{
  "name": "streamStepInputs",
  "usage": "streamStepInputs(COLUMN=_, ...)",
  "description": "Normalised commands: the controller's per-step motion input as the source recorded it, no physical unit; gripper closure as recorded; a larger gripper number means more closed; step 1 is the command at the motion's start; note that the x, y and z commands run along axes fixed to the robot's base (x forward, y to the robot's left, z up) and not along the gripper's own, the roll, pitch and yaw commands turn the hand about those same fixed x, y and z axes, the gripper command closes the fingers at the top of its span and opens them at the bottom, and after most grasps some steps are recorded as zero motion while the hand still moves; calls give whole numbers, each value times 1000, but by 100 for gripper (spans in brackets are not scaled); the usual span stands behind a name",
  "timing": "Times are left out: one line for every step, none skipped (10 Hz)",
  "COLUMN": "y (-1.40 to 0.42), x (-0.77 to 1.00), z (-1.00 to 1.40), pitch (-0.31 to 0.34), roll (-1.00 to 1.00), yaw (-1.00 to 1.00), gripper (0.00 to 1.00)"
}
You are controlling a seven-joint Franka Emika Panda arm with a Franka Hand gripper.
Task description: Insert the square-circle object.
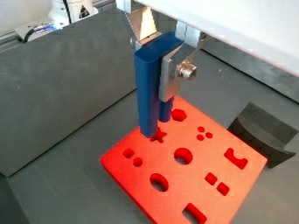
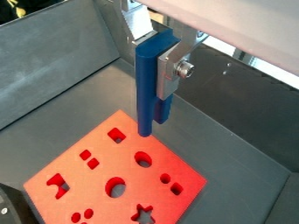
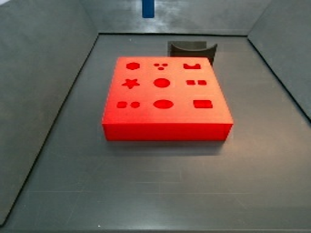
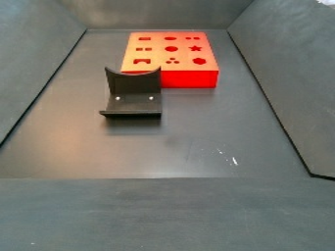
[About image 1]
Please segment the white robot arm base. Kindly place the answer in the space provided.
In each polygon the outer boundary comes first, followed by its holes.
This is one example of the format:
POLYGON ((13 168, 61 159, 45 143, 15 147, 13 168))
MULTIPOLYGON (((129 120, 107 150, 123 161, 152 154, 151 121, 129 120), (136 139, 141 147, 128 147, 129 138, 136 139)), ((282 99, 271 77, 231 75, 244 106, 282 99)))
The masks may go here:
POLYGON ((32 29, 35 32, 59 30, 97 13, 92 0, 51 0, 48 21, 32 29))

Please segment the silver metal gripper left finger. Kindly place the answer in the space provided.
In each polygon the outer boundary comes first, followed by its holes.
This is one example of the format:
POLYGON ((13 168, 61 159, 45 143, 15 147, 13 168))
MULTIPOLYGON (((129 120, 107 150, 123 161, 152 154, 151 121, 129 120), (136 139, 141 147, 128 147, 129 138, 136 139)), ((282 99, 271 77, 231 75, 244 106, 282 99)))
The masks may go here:
POLYGON ((132 30, 131 43, 137 51, 144 45, 156 39, 161 33, 156 30, 155 18, 149 7, 143 7, 141 9, 127 13, 125 18, 132 30))

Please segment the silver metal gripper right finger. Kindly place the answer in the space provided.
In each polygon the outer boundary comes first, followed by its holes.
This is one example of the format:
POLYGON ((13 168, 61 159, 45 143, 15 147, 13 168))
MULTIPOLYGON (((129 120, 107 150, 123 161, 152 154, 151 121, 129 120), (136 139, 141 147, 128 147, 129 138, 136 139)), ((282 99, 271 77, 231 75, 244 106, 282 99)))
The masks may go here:
POLYGON ((204 32, 183 22, 176 23, 175 37, 181 44, 163 56, 161 62, 159 98, 163 102, 177 94, 183 80, 195 78, 197 67, 192 64, 193 57, 208 40, 204 32))

